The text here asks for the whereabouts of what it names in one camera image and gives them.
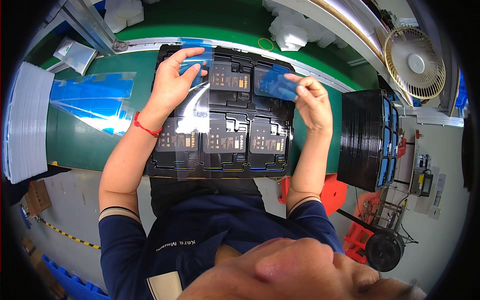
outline yellow and black tape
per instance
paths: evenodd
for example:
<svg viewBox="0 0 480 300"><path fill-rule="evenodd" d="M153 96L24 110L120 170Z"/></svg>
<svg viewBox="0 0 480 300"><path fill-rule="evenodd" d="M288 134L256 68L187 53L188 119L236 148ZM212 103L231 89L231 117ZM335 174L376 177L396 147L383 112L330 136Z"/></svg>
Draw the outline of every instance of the yellow and black tape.
<svg viewBox="0 0 480 300"><path fill-rule="evenodd" d="M24 209L27 209L27 207L26 207L23 203L20 203L20 205L21 205ZM74 236L71 236L70 234L68 234L68 233L66 233L66 232L63 232L63 231L61 231L61 230L58 229L58 228L55 228L54 226L52 226L50 223L44 221L44 220L43 220L42 218L40 218L39 216L37 216L37 219L38 219L38 221L40 221L40 222L42 222L43 224L47 225L48 227L52 228L52 229L55 230L56 232L59 232L59 233L63 234L64 236L71 238L72 240L75 240L75 241L77 241L77 242L79 242L79 243L82 243L83 245L87 245L87 246L90 246L90 247L95 248L95 249L101 249L100 246L91 244L91 243L89 243L89 242L86 242L86 241L81 240L81 239L79 239L79 238L76 238L76 237L74 237Z"/></svg>

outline beige sleeve trim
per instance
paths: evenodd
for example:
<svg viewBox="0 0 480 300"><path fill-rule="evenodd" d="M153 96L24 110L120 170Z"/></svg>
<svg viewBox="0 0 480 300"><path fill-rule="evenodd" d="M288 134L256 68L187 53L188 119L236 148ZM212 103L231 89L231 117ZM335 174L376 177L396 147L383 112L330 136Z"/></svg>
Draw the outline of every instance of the beige sleeve trim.
<svg viewBox="0 0 480 300"><path fill-rule="evenodd" d="M107 208L105 209L101 214L100 217L98 217L98 221L100 222L103 218L106 216L113 216L113 215L121 215L121 216L128 216L138 223L142 223L140 221L140 218L134 214L133 212L129 211L128 209L121 208L121 207L112 207L112 208Z"/></svg>
<svg viewBox="0 0 480 300"><path fill-rule="evenodd" d="M175 300L182 293L177 271L149 277L147 284L155 300Z"/></svg>
<svg viewBox="0 0 480 300"><path fill-rule="evenodd" d="M297 202L297 204L295 204L288 212L287 212L287 219L288 217L291 215L291 213L293 213L293 211L295 209L297 209L297 207L299 207L300 205L304 204L305 202L308 202L308 201L318 201L320 203L322 203L322 201L320 201L320 198L318 197L315 197L315 196L310 196L310 197L307 197L305 199L302 199L300 201Z"/></svg>

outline shirt sleeve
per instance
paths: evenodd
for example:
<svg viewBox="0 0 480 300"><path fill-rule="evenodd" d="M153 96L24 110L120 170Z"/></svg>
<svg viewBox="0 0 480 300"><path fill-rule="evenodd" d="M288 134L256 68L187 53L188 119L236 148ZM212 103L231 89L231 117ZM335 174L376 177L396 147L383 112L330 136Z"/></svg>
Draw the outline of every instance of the shirt sleeve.
<svg viewBox="0 0 480 300"><path fill-rule="evenodd" d="M110 207L99 218L103 279L111 299L134 299L140 254L146 241L140 218L130 210Z"/></svg>
<svg viewBox="0 0 480 300"><path fill-rule="evenodd" d="M309 197L301 200L288 212L287 219L307 230L319 242L330 245L333 251L344 253L335 227L328 219L320 199Z"/></svg>

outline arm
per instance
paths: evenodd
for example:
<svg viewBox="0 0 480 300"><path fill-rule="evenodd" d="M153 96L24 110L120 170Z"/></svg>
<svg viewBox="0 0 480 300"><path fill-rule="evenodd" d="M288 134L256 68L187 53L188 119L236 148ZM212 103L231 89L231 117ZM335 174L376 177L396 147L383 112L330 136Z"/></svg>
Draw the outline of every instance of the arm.
<svg viewBox="0 0 480 300"><path fill-rule="evenodd" d="M307 126L307 138L287 194L287 212L299 201L319 197L325 180L333 119L327 90L315 78L285 74L297 86L297 109Z"/></svg>
<svg viewBox="0 0 480 300"><path fill-rule="evenodd" d="M201 66L195 64L180 76L180 64L203 51L203 48L182 49L160 64L152 95L137 119L143 127L150 131L160 129L167 116L185 99ZM154 136L133 124L130 126L103 169L98 191L100 212L119 206L138 216L137 188L155 143Z"/></svg>

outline clear plastic film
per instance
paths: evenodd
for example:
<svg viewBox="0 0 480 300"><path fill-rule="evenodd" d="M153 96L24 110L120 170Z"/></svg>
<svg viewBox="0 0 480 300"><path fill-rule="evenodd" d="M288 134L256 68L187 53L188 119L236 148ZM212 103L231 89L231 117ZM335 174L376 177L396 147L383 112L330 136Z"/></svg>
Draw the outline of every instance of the clear plastic film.
<svg viewBox="0 0 480 300"><path fill-rule="evenodd" d="M109 135L122 136L132 122L136 72L101 73L55 80L50 104Z"/></svg>
<svg viewBox="0 0 480 300"><path fill-rule="evenodd" d="M195 170L210 166L210 155L203 151L204 145L201 144L202 135L208 136L210 131L210 74L201 76L201 73L202 70L210 72L213 54L212 47L203 44L202 40L179 39L179 42L183 42L182 48L205 49L202 54L186 58L180 64L179 74L183 75L197 63L202 68L192 82L185 100L175 108L173 117L165 121L155 151L166 152L165 157L174 151L177 179L187 180L195 178Z"/></svg>

